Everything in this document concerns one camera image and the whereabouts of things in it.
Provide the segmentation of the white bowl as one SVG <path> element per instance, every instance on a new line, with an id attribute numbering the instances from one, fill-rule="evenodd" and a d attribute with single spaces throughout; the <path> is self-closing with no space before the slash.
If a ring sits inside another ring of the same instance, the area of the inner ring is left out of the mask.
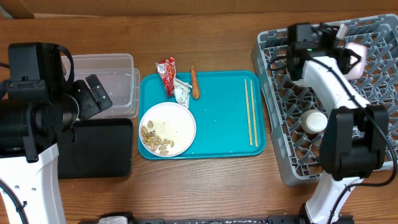
<path id="1" fill-rule="evenodd" d="M 300 86 L 300 87 L 303 87 L 303 88 L 308 87 L 308 85 L 305 83 L 304 79 L 301 78 L 301 79 L 298 79 L 298 80 L 293 80 L 293 76 L 290 74 L 290 72 L 288 70 L 286 72 L 287 72 L 287 76 L 289 77 L 290 81 L 294 85 L 297 85 L 297 86 Z"/>

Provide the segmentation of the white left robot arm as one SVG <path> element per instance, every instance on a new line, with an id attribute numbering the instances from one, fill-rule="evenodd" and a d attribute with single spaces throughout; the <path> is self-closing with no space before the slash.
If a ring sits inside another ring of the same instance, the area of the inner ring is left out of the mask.
<path id="1" fill-rule="evenodd" d="M 75 79 L 61 45 L 11 44 L 1 82 L 1 197 L 10 223 L 65 223 L 58 141 L 76 139 L 75 121 L 112 107 L 98 77 Z"/>

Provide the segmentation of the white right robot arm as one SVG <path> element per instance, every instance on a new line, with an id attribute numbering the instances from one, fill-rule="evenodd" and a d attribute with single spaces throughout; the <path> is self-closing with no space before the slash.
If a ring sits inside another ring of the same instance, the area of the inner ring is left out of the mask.
<path id="1" fill-rule="evenodd" d="M 328 113 L 320 144 L 322 176 L 302 205 L 306 223 L 353 223 L 339 212 L 356 187 L 383 187 L 397 175 L 397 155 L 387 138 L 389 114 L 350 84 L 363 74 L 367 48 L 338 44 L 345 24 L 293 24 L 287 29 L 283 69 L 297 85 L 310 87 Z"/>

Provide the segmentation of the small white cup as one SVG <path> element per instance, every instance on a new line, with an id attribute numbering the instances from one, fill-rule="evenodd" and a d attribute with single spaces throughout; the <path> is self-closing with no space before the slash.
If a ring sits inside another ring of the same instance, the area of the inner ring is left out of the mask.
<path id="1" fill-rule="evenodd" d="M 304 112 L 301 117 L 301 127 L 309 134 L 316 134 L 322 132 L 326 126 L 327 117 L 318 110 L 308 110 Z"/>

